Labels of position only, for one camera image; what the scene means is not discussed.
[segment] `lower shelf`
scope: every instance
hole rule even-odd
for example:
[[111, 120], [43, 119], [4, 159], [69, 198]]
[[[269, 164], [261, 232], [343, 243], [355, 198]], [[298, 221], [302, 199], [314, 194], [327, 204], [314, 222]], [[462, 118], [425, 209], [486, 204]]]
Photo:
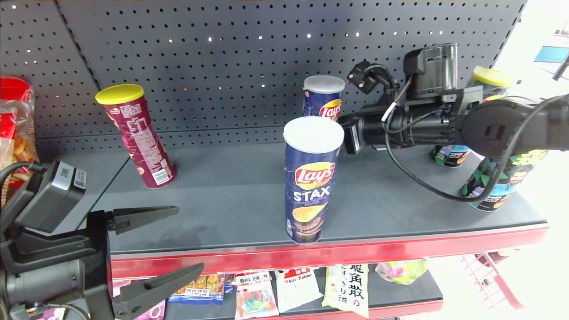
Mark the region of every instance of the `lower shelf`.
[[[400, 285], [387, 282], [369, 265], [369, 315], [370, 319], [385, 319], [402, 315], [438, 311], [443, 306], [443, 294], [439, 290], [432, 275], [427, 272], [411, 285]], [[326, 268], [315, 270], [318, 287], [324, 293]], [[277, 296], [277, 287], [273, 281], [273, 292]], [[330, 307], [322, 307], [322, 298], [312, 301], [296, 309], [282, 313], [280, 317], [264, 319], [326, 319], [326, 320], [361, 320], [362, 317]], [[236, 294], [226, 294], [221, 306], [215, 305], [182, 305], [170, 303], [166, 306], [165, 320], [225, 320], [235, 318]]]

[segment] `white snack bag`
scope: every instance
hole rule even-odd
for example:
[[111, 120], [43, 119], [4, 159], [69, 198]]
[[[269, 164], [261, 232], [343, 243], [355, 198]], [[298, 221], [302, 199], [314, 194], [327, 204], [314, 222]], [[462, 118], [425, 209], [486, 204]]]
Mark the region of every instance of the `white snack bag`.
[[369, 319], [368, 265], [336, 265], [326, 268], [322, 306], [352, 311]]
[[280, 313], [322, 297], [314, 270], [310, 268], [277, 270], [275, 275]]

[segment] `black cable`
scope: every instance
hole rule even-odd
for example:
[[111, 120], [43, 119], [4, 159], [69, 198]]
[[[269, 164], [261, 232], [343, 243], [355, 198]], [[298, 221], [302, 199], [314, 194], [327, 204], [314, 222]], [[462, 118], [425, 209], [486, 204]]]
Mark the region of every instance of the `black cable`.
[[87, 312], [85, 312], [85, 310], [76, 307], [74, 305], [66, 305], [66, 304], [61, 304], [61, 305], [53, 305], [53, 304], [48, 304], [47, 305], [50, 308], [65, 308], [68, 310], [73, 310], [75, 312], [77, 312], [79, 314], [79, 316], [81, 317], [82, 320], [90, 320], [91, 318], [89, 317], [89, 315], [87, 314]]
[[377, 79], [384, 86], [384, 94], [389, 95], [390, 100], [388, 104], [391, 104], [395, 100], [395, 91], [397, 89], [397, 82], [394, 81], [393, 77], [389, 73], [389, 70], [383, 64], [372, 64], [364, 69], [363, 73], [367, 74], [371, 70], [379, 69], [376, 72], [374, 79]]
[[[490, 195], [490, 193], [492, 192], [492, 189], [494, 189], [494, 186], [498, 182], [500, 174], [502, 173], [502, 171], [506, 167], [506, 164], [508, 163], [508, 159], [510, 158], [510, 156], [512, 155], [512, 152], [514, 151], [514, 148], [516, 147], [516, 142], [518, 141], [519, 137], [521, 136], [521, 134], [522, 134], [524, 128], [527, 126], [527, 124], [539, 112], [541, 112], [541, 110], [543, 110], [545, 107], [547, 107], [549, 105], [549, 103], [551, 103], [552, 101], [555, 101], [555, 100], [560, 100], [560, 99], [568, 99], [569, 100], [569, 95], [553, 97], [553, 98], [549, 98], [545, 101], [542, 101], [527, 115], [527, 117], [522, 122], [520, 122], [520, 124], [514, 130], [514, 134], [512, 134], [510, 136], [507, 147], [504, 150], [504, 152], [502, 153], [502, 156], [500, 157], [498, 164], [494, 168], [494, 172], [492, 172], [492, 177], [490, 178], [488, 185], [486, 186], [486, 188], [484, 188], [484, 191], [482, 192], [482, 194], [475, 197], [475, 198], [462, 198], [462, 197], [458, 197], [458, 196], [448, 194], [446, 192], [440, 191], [440, 190], [432, 187], [428, 183], [422, 181], [417, 176], [415, 176], [411, 171], [409, 171], [407, 168], [405, 168], [396, 159], [396, 157], [393, 154], [393, 151], [391, 149], [391, 146], [389, 145], [389, 133], [386, 131], [385, 132], [385, 146], [387, 148], [387, 153], [389, 154], [389, 157], [391, 158], [391, 160], [393, 160], [393, 162], [395, 162], [395, 164], [399, 167], [399, 169], [401, 169], [401, 171], [403, 171], [411, 179], [413, 179], [415, 182], [419, 183], [422, 187], [428, 189], [429, 191], [434, 192], [434, 193], [436, 193], [436, 194], [438, 194], [438, 195], [440, 195], [446, 199], [451, 199], [451, 200], [455, 200], [458, 202], [480, 202], [480, 201], [483, 201], [484, 199], [486, 199]], [[393, 112], [391, 114], [389, 114], [389, 117], [387, 119], [387, 123], [391, 124], [392, 118], [393, 118]]]
[[399, 132], [403, 132], [403, 131], [409, 129], [410, 127], [416, 125], [417, 123], [419, 123], [420, 121], [422, 121], [422, 120], [425, 119], [426, 117], [431, 116], [431, 115], [433, 115], [433, 114], [436, 114], [436, 113], [438, 113], [438, 112], [439, 112], [439, 110], [433, 110], [433, 111], [431, 111], [431, 112], [429, 112], [429, 113], [426, 113], [426, 114], [424, 114], [424, 115], [422, 115], [422, 116], [420, 116], [420, 117], [418, 117], [418, 118], [413, 119], [411, 122], [409, 122], [408, 124], [402, 126], [401, 128], [399, 128], [399, 129], [397, 129], [397, 130], [389, 130], [388, 128], [385, 127], [385, 123], [384, 123], [384, 122], [382, 122], [381, 125], [382, 125], [383, 130], [384, 130], [385, 132], [389, 132], [389, 133], [399, 133]]
[[0, 173], [0, 186], [4, 185], [4, 182], [6, 181], [6, 179], [8, 179], [8, 177], [12, 172], [14, 172], [19, 168], [24, 168], [24, 167], [27, 167], [32, 172], [38, 172], [38, 173], [46, 169], [46, 167], [39, 162], [27, 162], [27, 161], [14, 162], [11, 165], [8, 165], [4, 169], [2, 169], [2, 172]]

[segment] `clear plastic lid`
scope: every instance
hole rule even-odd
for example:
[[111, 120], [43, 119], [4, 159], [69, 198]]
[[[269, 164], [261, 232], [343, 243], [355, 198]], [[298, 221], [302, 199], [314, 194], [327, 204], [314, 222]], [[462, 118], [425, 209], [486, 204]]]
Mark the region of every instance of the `clear plastic lid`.
[[294, 149], [321, 154], [338, 149], [344, 142], [344, 129], [336, 121], [323, 117], [300, 117], [284, 126], [283, 137]]
[[338, 93], [346, 87], [346, 82], [334, 76], [310, 76], [304, 80], [304, 90], [315, 93]]

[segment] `gray shelf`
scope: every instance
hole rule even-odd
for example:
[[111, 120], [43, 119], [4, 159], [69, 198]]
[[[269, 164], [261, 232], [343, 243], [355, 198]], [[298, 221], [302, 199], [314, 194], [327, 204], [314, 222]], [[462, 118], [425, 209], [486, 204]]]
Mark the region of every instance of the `gray shelf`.
[[[417, 279], [411, 285], [398, 285], [383, 280], [373, 269], [375, 265], [369, 265], [369, 307], [386, 307], [393, 305], [408, 305], [411, 303], [419, 303], [426, 301], [442, 300], [443, 294], [440, 292], [439, 287], [436, 285], [430, 272], [425, 273], [421, 278]], [[318, 279], [318, 287], [320, 292], [324, 293], [325, 288], [325, 274], [326, 268], [320, 268], [315, 271]], [[277, 296], [277, 287], [273, 281], [273, 292]], [[292, 309], [281, 315], [299, 315], [299, 314], [314, 314], [325, 313], [330, 311], [338, 311], [331, 307], [322, 307], [322, 298], [309, 302], [296, 309]], [[223, 305], [204, 305], [204, 306], [190, 306], [178, 303], [169, 303], [166, 306], [166, 319], [165, 320], [222, 320], [234, 319], [236, 308], [236, 294], [235, 292], [226, 294]]]
[[[423, 146], [395, 153], [412, 172], [446, 192], [456, 193], [479, 162], [471, 155], [461, 168], [448, 169], [433, 163], [428, 150]], [[168, 154], [178, 168], [172, 185], [147, 189], [129, 161], [95, 209], [173, 205], [180, 213], [111, 235], [112, 253], [291, 243], [284, 224], [282, 143], [173, 149]], [[341, 154], [321, 240], [437, 235], [545, 222], [518, 194], [493, 214], [443, 199], [409, 179], [385, 152], [368, 149], [358, 156]]]
[[62, 154], [42, 157], [42, 162], [61, 160], [87, 172], [87, 190], [85, 195], [57, 227], [55, 234], [73, 231], [77, 228], [127, 159], [129, 159], [129, 156], [124, 152]]

